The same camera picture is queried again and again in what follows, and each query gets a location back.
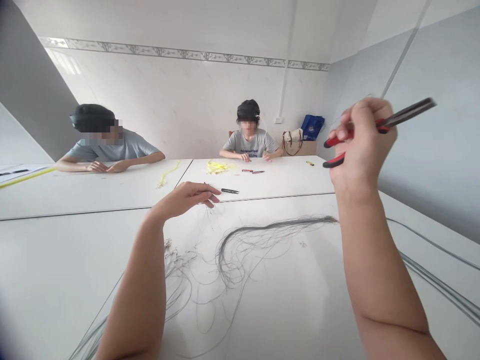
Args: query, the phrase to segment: bag strap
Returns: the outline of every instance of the bag strap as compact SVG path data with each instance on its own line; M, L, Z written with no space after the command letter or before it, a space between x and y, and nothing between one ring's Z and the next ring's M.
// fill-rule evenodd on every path
M289 131L288 132L290 134L290 146L292 146L292 133ZM302 148L302 145L304 144L304 140L302 139L302 136L300 136L300 147L298 148L298 150L296 151L296 153L294 154L291 154L287 151L287 148L285 147L285 137L282 136L282 141L283 141L283 150L285 150L285 152L290 155L290 156L295 156L299 153L300 149Z

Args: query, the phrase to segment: child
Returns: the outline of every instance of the child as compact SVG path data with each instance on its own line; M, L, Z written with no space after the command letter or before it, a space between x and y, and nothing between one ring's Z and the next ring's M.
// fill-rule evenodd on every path
M282 149L265 131L259 129L260 108L255 100L245 100L236 111L236 123L241 130L235 131L223 149L220 156L229 159L242 159L249 163L250 158L262 158L271 162L273 158L282 156Z
M119 126L115 114L106 107L79 105L70 118L73 127L87 136L56 162L59 171L120 173L132 165L151 164L165 159L165 155L143 137ZM101 161L115 163L109 167Z

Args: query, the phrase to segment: yellow cable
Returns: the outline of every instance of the yellow cable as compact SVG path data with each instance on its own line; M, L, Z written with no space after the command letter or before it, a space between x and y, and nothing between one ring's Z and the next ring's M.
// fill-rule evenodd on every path
M215 175L221 174L225 171L234 169L236 167L237 166L234 164L227 164L224 162L215 162L215 161L212 161L211 159L206 164L208 174L215 174Z
M158 185L156 186L157 189L160 189L161 187L164 187L167 182L165 181L165 176L167 176L168 174L174 172L175 170L177 170L179 168L179 165L180 163L182 162L182 160L178 160L177 163L176 163L176 166L175 168L173 168L172 170L169 170L169 171L165 171L162 175L161 175L161 178L160 178L160 182L158 183Z
M4 184L0 184L0 189L5 188L5 187L10 186L10 185L13 185L13 184L20 183L22 181L25 181L25 180L28 180L28 179L31 179L31 178L36 178L37 176L40 176L40 175L43 175L43 174L46 174L46 173L50 173L54 170L55 170L55 168L51 167L51 168L48 168L46 170L42 170L42 171L39 171L39 172L34 172L31 175L24 176L24 177L21 177L19 179L15 179L15 180L12 180L12 181L4 183Z

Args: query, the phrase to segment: black hat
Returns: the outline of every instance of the black hat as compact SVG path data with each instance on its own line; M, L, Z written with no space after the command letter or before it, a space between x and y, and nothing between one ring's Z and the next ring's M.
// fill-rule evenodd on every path
M259 123L260 117L260 107L259 104L253 99L245 100L240 104L236 110L236 121L241 122L245 121L254 121L257 124Z
M117 122L113 111L98 104L78 105L70 119L81 133L109 133Z

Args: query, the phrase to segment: decorative border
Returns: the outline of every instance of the decorative border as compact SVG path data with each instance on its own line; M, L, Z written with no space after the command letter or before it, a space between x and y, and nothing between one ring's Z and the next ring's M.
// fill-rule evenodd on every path
M78 40L60 37L38 37L45 48L74 49L94 51L101 53L117 53L140 56L153 56L161 58L200 60L218 63L232 63L245 65L259 65L274 68L284 68L285 59L270 57L256 57L247 55L234 55L220 52L192 51L173 49L158 46L131 45L117 42ZM303 69L327 72L330 64L309 61L288 61L290 69Z

